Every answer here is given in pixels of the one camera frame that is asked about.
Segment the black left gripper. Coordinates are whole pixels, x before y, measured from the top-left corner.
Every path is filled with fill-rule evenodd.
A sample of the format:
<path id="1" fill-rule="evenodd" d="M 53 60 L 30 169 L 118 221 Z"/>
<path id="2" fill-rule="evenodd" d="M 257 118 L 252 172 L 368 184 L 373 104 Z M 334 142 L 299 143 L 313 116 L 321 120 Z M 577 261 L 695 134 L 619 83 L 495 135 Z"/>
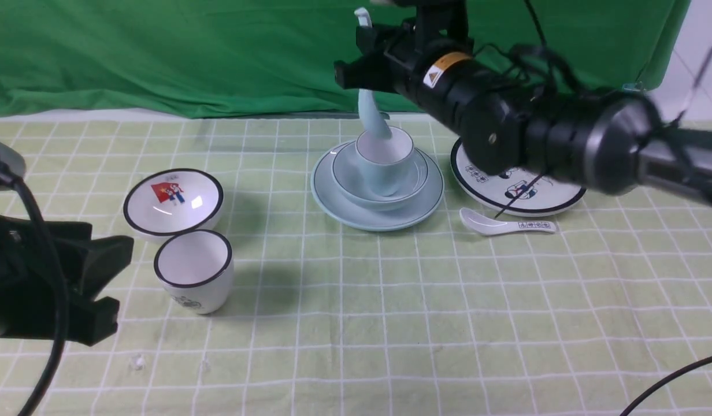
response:
<path id="1" fill-rule="evenodd" d="M 131 264 L 127 235 L 92 238 L 92 225 L 49 221 L 49 235 L 67 289 L 67 340 L 92 347 L 116 334 L 120 303 L 101 292 Z M 0 338 L 52 340 L 55 268 L 46 263 L 35 227 L 0 215 Z"/>

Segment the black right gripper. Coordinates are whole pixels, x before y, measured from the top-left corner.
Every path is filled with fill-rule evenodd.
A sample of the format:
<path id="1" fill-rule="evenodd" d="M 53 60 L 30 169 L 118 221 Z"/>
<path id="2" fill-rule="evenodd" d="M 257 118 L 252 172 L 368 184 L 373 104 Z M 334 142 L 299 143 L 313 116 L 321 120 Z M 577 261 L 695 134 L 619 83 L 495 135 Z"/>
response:
<path id="1" fill-rule="evenodd" d="M 361 57 L 351 62 L 335 61 L 339 87 L 399 93 L 403 96 L 441 96 L 441 82 L 431 82 L 427 73 L 440 56 L 443 18 L 414 17 L 400 26 L 378 24 L 358 27 Z"/>

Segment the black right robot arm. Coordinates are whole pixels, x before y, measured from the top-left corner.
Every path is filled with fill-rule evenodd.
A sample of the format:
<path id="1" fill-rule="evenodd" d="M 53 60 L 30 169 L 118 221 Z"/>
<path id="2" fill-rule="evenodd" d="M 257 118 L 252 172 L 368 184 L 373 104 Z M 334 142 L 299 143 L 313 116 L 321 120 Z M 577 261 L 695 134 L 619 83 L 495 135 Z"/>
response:
<path id="1" fill-rule="evenodd" d="M 712 131 L 663 121 L 641 92 L 591 88 L 541 42 L 515 44 L 499 72 L 477 60 L 465 1 L 395 1 L 398 25 L 356 29 L 345 90 L 396 93 L 456 134 L 487 174 L 524 168 L 606 195 L 644 186 L 712 206 Z"/>

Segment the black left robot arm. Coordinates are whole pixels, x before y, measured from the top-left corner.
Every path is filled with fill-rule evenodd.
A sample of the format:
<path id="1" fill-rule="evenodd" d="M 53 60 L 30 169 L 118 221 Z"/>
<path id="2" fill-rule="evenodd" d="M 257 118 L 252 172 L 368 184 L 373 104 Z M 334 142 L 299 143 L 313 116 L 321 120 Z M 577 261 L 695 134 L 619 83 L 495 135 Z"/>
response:
<path id="1" fill-rule="evenodd" d="M 134 240 L 45 220 L 25 171 L 25 158 L 0 142 L 0 192 L 15 192 L 28 214 L 0 215 L 0 338 L 92 347 L 117 332 L 119 302 L 100 294 L 131 264 Z"/>

